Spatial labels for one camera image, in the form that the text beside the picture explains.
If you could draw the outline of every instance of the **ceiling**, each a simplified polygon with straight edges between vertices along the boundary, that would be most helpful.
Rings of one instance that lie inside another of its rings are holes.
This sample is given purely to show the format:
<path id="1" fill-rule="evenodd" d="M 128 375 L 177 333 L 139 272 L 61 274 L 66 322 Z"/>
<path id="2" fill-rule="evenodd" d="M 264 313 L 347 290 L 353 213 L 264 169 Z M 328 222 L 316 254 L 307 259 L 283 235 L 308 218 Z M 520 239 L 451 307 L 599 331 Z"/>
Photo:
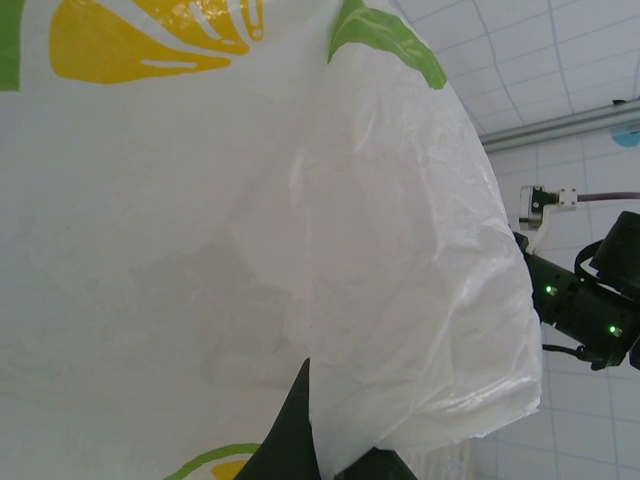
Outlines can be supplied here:
<path id="1" fill-rule="evenodd" d="M 480 135 L 640 96 L 640 0 L 394 0 Z"/>

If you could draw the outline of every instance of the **white tiled wall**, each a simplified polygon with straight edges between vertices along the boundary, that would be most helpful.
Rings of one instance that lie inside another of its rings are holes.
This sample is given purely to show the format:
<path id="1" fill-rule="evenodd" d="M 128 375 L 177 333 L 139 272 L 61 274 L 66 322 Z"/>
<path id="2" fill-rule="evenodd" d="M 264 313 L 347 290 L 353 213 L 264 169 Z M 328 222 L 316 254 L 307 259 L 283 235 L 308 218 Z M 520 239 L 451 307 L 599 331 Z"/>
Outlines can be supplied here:
<path id="1" fill-rule="evenodd" d="M 640 96 L 639 0 L 391 0 L 478 132 Z"/>
<path id="2" fill-rule="evenodd" d="M 523 185 L 640 190 L 640 148 L 619 147 L 607 132 L 490 160 L 516 229 Z M 572 269 L 580 249 L 604 237 L 623 210 L 640 213 L 640 202 L 585 204 L 556 215 L 540 254 Z M 546 325 L 543 334 L 547 343 L 575 347 Z M 475 441 L 473 456 L 479 480 L 640 480 L 640 371 L 625 363 L 592 372 L 573 357 L 546 353 L 539 412 Z"/>

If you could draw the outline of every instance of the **green leaf pattern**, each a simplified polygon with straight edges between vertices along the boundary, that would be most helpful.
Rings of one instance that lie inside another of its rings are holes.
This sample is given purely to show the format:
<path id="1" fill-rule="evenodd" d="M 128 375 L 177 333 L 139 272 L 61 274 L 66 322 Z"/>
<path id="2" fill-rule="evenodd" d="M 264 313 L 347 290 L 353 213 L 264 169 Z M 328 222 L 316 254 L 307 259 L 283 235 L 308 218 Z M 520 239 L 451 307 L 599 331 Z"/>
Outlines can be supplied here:
<path id="1" fill-rule="evenodd" d="M 447 84 L 447 75 L 431 49 L 398 16 L 369 8 L 363 0 L 344 0 L 331 35 L 329 62 L 346 43 L 364 43 L 395 54 L 406 65 L 421 72 L 435 90 Z"/>

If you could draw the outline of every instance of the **crinkled plastic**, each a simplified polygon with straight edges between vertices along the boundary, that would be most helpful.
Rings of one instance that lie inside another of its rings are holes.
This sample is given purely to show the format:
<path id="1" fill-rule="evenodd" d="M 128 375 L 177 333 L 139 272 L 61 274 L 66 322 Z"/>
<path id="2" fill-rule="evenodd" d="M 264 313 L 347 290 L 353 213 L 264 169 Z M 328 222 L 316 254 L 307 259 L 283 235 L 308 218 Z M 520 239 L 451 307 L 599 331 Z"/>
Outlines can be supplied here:
<path id="1" fill-rule="evenodd" d="M 3 476 L 230 478 L 308 356 L 324 478 L 535 409 L 496 181 L 385 1 L 22 4 L 0 26 Z"/>

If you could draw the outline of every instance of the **plastic bag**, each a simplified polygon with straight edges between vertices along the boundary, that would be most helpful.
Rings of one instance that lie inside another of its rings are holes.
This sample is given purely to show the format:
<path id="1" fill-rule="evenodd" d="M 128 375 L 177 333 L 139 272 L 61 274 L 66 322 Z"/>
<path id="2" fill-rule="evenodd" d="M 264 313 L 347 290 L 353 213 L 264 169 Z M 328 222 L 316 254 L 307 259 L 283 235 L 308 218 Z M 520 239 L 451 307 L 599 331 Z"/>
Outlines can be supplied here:
<path id="1" fill-rule="evenodd" d="M 533 411 L 495 179 L 386 2 L 9 4 L 3 475 L 228 478 L 308 356 L 325 478 Z"/>

